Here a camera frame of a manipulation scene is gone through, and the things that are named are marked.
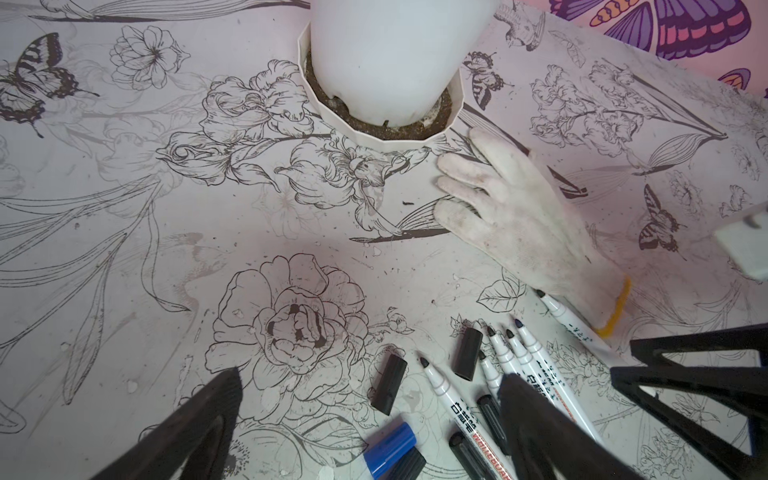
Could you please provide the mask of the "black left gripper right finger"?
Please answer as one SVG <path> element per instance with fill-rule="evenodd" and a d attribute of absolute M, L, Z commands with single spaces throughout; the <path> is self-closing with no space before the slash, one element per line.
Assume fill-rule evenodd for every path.
<path fill-rule="evenodd" d="M 500 385 L 500 420 L 520 479 L 638 479 L 517 375 Z"/>

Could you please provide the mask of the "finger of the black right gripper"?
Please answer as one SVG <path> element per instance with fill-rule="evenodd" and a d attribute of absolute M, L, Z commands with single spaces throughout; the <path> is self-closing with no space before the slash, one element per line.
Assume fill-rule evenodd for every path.
<path fill-rule="evenodd" d="M 614 389 L 680 436 L 727 477 L 762 479 L 767 476 L 767 367 L 684 366 L 666 357 L 668 353 L 754 350 L 765 359 L 766 324 L 633 340 L 630 350 L 642 364 L 611 368 Z M 743 453 L 646 393 L 646 387 L 708 397 L 745 416 L 754 427 L 752 452 Z"/>

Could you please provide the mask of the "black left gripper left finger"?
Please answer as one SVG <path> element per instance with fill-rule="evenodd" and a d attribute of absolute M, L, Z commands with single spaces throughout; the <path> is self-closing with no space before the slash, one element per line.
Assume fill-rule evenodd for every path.
<path fill-rule="evenodd" d="M 219 373 L 96 479 L 221 479 L 243 398 L 239 370 Z"/>

